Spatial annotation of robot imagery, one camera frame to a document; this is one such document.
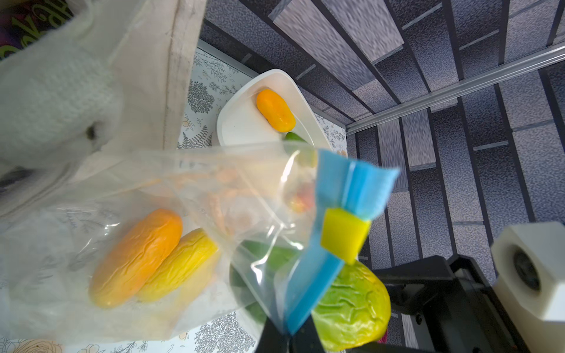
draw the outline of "aluminum rail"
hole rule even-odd
[[[549,66],[565,60],[565,42],[549,46],[536,53],[524,56],[518,60],[502,64],[479,75],[469,77],[452,85],[428,93],[411,101],[399,104],[377,114],[348,124],[347,135],[386,123],[436,104],[444,103],[453,98],[478,91],[494,84],[513,79],[516,76]]]

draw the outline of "wrinkled plastic fruit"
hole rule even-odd
[[[379,340],[390,320],[385,285],[362,263],[343,267],[312,318],[327,351],[359,347]]]
[[[296,118],[284,99],[270,89],[259,92],[257,108],[278,132],[288,132],[296,126]]]
[[[182,219],[159,209],[136,224],[96,268],[89,295],[101,308],[125,303],[179,243]]]
[[[137,292],[142,302],[154,302],[177,289],[218,247],[202,228],[188,233]]]

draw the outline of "green fake fruit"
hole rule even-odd
[[[306,142],[302,137],[298,136],[297,134],[293,133],[292,131],[287,133],[284,137],[284,141],[299,141],[299,142]]]
[[[268,246],[245,241],[246,249],[258,258]],[[267,259],[268,267],[276,271],[298,253],[296,250],[274,247]],[[245,283],[230,267],[230,284],[243,287]],[[263,325],[267,315],[258,302],[245,307],[250,316]],[[318,336],[327,351],[341,351],[379,340],[386,332],[390,319],[390,298],[384,284],[360,262],[345,264],[340,274],[326,291],[312,318]]]
[[[306,142],[306,140],[292,131],[288,132],[282,140],[288,142],[308,143]],[[298,150],[300,143],[285,144],[284,149],[286,151],[286,154],[288,154],[289,156],[292,155],[295,151]],[[300,147],[300,153],[296,157],[296,161],[298,162],[298,164],[304,167],[316,167],[316,162],[318,161],[316,150],[309,145],[307,147]]]

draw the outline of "leaf print paper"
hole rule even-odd
[[[79,353],[104,353],[106,350],[100,350],[99,345],[88,345],[86,348],[83,348],[79,351]]]
[[[195,113],[208,113],[212,109],[214,97],[208,94],[202,82],[190,80],[188,89],[188,104]]]
[[[137,347],[137,343],[133,341],[125,345],[125,348],[122,348],[121,346],[114,348],[114,350],[111,353],[133,353],[132,351],[135,347]]]
[[[345,140],[345,129],[314,113],[318,125],[320,125],[325,136],[328,138],[332,150],[338,154],[347,156],[347,141]]]
[[[197,353],[245,353],[255,340],[245,332],[232,312],[200,326],[195,339]]]
[[[139,347],[137,347],[139,352],[147,351],[147,341],[143,341]]]
[[[211,145],[218,114],[251,77],[196,48],[191,79],[177,144],[180,149]]]

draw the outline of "white fabric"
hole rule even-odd
[[[205,0],[72,5],[85,10],[0,62],[0,175],[41,170],[0,194],[0,219],[132,151],[176,148]]]

